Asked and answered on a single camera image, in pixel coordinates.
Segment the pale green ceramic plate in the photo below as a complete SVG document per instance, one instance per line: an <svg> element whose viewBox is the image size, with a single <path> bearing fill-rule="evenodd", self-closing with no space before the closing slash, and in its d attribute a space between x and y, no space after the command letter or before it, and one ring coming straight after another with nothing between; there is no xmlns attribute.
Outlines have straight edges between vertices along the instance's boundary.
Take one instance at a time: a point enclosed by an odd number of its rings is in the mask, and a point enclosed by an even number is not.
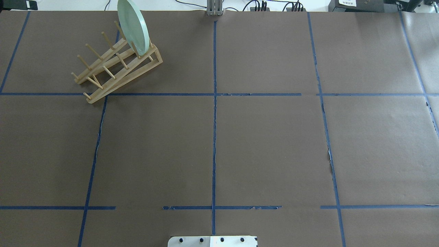
<svg viewBox="0 0 439 247"><path fill-rule="evenodd" d="M150 37L144 16L133 0L119 0L117 3L119 23L125 39L139 56L149 51Z"/></svg>

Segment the black box top right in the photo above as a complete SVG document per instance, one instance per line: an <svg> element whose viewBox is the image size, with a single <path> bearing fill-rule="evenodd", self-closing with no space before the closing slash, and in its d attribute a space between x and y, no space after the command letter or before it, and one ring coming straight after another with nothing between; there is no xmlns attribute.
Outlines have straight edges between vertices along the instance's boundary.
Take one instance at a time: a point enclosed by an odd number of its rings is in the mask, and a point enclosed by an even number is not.
<svg viewBox="0 0 439 247"><path fill-rule="evenodd" d="M423 0L331 0L329 12L413 12Z"/></svg>

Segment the aluminium frame post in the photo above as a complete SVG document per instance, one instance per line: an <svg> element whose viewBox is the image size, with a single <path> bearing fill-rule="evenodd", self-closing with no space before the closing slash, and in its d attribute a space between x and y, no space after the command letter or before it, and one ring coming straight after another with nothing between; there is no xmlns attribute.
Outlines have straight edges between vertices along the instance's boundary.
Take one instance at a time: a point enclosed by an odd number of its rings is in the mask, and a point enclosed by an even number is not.
<svg viewBox="0 0 439 247"><path fill-rule="evenodd" d="M207 0L206 14L207 16L222 16L224 14L223 0Z"/></svg>

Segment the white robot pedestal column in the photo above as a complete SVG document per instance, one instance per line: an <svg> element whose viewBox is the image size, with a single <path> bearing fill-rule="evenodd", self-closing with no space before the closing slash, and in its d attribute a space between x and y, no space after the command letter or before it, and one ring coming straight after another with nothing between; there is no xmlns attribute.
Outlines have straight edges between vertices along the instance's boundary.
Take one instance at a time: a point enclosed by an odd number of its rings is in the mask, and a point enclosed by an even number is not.
<svg viewBox="0 0 439 247"><path fill-rule="evenodd" d="M173 236L168 247L257 247L256 236Z"/></svg>

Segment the wooden dish rack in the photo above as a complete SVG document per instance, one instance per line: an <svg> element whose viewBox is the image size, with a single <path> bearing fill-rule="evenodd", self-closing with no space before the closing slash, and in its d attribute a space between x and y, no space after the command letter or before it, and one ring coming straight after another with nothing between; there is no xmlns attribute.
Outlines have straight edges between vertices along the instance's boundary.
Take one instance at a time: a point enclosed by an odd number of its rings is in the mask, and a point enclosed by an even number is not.
<svg viewBox="0 0 439 247"><path fill-rule="evenodd" d="M148 41L147 52L140 55L134 42L127 41L117 21L115 25L121 35L120 40L114 44L109 42L110 48L101 55L91 45L86 44L86 47L97 56L97 59L92 64L88 64L83 57L77 55L86 68L79 75L71 73L75 83L90 82L97 87L92 94L83 93L89 104L97 102L163 63L163 58L155 44Z"/></svg>

